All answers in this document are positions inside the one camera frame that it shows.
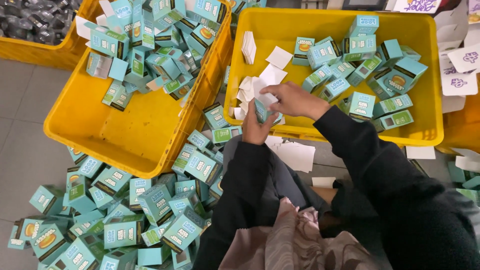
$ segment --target black jacket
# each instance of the black jacket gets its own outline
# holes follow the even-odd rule
[[[480,268],[469,219],[449,202],[443,185],[414,168],[397,145],[380,140],[371,123],[358,123],[336,106],[313,125],[382,219],[382,242],[393,269]],[[239,144],[194,269],[217,269],[236,230],[255,226],[271,152],[265,145]]]

